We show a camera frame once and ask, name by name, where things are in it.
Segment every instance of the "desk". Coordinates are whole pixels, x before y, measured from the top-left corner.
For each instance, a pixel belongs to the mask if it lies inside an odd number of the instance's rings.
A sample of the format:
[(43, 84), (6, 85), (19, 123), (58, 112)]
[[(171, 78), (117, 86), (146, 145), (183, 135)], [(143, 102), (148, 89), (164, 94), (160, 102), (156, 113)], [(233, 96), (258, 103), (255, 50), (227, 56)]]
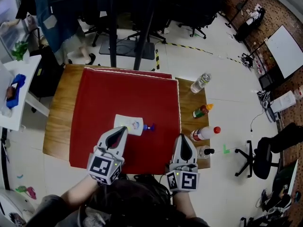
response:
[(23, 87), (20, 88), (19, 91), (19, 104), (16, 107), (12, 108), (12, 116), (8, 118), (0, 114), (0, 127), (18, 131), (21, 125), (25, 102), (27, 102), (29, 105), (31, 105), (33, 108), (45, 116), (48, 116), (48, 108), (46, 108), (28, 92), (29, 86), (32, 82), (33, 76), (40, 60), (41, 55), (36, 55), (29, 58), (28, 64), (25, 64), (24, 61), (10, 61), (4, 64), (6, 69), (8, 69), (14, 77), (17, 74), (23, 74), (26, 76), (26, 79)]
[[(53, 97), (46, 124), (43, 153), (66, 161), (69, 161), (71, 122), (83, 69), (84, 65), (66, 66)], [(194, 119), (192, 115), (196, 108), (206, 104), (205, 91), (194, 95), (190, 91), (192, 81), (178, 81), (182, 133), (189, 137), (192, 131), (208, 126), (207, 116)], [(210, 145), (209, 140), (194, 143), (196, 147), (205, 144)], [(199, 159), (197, 163), (199, 169), (210, 167), (210, 159)]]

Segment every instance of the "yellow black tape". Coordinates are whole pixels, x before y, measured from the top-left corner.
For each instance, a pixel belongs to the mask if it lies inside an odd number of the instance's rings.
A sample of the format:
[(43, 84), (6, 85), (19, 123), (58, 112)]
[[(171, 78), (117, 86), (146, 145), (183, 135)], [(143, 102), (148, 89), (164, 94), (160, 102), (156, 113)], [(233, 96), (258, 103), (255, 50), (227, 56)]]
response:
[[(211, 52), (208, 52), (208, 51), (205, 51), (203, 49), (196, 48), (196, 47), (185, 46), (185, 45), (182, 45), (182, 44), (167, 43), (167, 42), (164, 42), (163, 44), (171, 44), (171, 45), (174, 45), (174, 46), (179, 46), (179, 47), (183, 47), (183, 48), (194, 49), (194, 50), (198, 50), (198, 51), (203, 51), (203, 52), (208, 53), (210, 55), (214, 55), (214, 53), (211, 53)], [(234, 60), (232, 58), (229, 58), (229, 57), (226, 57), (226, 58), (229, 59), (229, 60), (231, 60), (231, 61), (235, 61), (237, 63), (242, 64), (242, 62), (240, 62), (240, 61), (236, 61), (236, 60)]]
[(156, 50), (156, 65), (157, 65), (157, 70), (160, 69), (160, 62), (159, 62), (159, 52)]

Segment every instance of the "brick wall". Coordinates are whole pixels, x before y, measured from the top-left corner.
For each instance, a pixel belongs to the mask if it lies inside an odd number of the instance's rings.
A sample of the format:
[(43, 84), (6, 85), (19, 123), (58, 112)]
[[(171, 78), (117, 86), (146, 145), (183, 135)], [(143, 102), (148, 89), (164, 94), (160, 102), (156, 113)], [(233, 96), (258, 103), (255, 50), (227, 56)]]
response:
[[(240, 1), (244, 0), (224, 0), (225, 5), (223, 11), (229, 19), (231, 19), (236, 13), (235, 6)], [(288, 8), (286, 8), (278, 0), (249, 0), (244, 7), (243, 16), (241, 13), (234, 19), (233, 25), (236, 28), (244, 23), (249, 15), (245, 12), (246, 9), (251, 11), (259, 3), (266, 10), (265, 16), (262, 20), (259, 30), (254, 30), (245, 40), (247, 45), (251, 48), (253, 43), (256, 42), (258, 46), (264, 39), (272, 35), (281, 25), (288, 30), (293, 36), (295, 41), (303, 49), (303, 24), (292, 14)], [(263, 54), (264, 59), (269, 68), (276, 66), (275, 60), (272, 58), (271, 53), (264, 45), (260, 52)], [(303, 85), (303, 68), (301, 67), (287, 82), (279, 86), (273, 91), (275, 97), (279, 97), (289, 90), (294, 91), (297, 87)], [(297, 102), (296, 105), (284, 110), (282, 112), (282, 119), (284, 125), (288, 125), (291, 122), (295, 122), (297, 125), (303, 125), (303, 99)], [(288, 165), (291, 162), (299, 159), (299, 166), (294, 183), (294, 189), (299, 190), (303, 194), (303, 144), (298, 144), (295, 147), (291, 147), (284, 151), (284, 164)], [(288, 211), (290, 220), (293, 220), (292, 227), (297, 227), (303, 218), (303, 197), (297, 204), (293, 204)]]

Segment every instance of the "gray sleeve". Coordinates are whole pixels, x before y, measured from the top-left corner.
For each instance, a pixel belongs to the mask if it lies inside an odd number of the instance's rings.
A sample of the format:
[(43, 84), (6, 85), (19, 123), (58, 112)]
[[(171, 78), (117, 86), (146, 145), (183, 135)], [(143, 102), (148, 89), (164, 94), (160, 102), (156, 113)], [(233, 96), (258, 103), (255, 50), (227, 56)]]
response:
[(27, 227), (54, 227), (70, 213), (71, 210), (61, 197), (48, 195), (42, 199)]

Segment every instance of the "hair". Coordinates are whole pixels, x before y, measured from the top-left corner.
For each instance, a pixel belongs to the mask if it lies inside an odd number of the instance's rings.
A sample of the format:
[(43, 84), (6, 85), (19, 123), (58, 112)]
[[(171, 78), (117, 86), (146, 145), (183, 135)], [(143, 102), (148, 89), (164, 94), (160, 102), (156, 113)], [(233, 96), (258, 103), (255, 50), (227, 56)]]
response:
[(295, 192), (294, 202), (298, 202), (301, 199), (301, 193), (299, 191)]

